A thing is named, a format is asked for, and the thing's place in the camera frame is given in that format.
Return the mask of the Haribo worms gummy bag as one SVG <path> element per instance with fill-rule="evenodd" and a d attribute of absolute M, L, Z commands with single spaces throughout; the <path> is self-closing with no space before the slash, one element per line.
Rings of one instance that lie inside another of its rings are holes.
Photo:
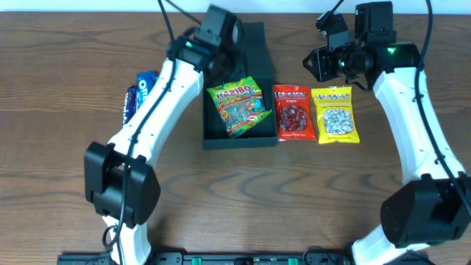
<path fill-rule="evenodd" d="M 243 135 L 268 117 L 263 92 L 252 77 L 207 88 L 229 138 Z"/>

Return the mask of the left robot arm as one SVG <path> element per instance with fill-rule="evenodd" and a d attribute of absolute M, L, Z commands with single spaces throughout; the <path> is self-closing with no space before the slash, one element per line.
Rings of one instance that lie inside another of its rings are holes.
<path fill-rule="evenodd" d="M 160 196 L 158 155 L 205 80 L 231 73 L 243 36 L 235 14 L 209 6 L 198 26 L 170 37 L 158 79 L 130 121 L 107 144 L 92 142 L 86 149 L 85 198 L 107 224 L 102 243 L 113 264 L 147 262 L 146 222 Z"/>

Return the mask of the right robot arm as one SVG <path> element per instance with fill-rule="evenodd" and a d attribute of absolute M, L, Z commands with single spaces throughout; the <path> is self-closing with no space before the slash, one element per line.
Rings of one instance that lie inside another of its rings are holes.
<path fill-rule="evenodd" d="M 343 77 L 380 102 L 397 145 L 403 185 L 380 208 L 380 224 L 350 246 L 351 264 L 426 264 L 422 251 L 461 238 L 470 223 L 470 177 L 453 154 L 428 95 L 427 48 L 399 42 L 390 1 L 358 4 L 350 32 L 341 14 L 316 20 L 327 45 L 302 62 L 316 80 Z"/>

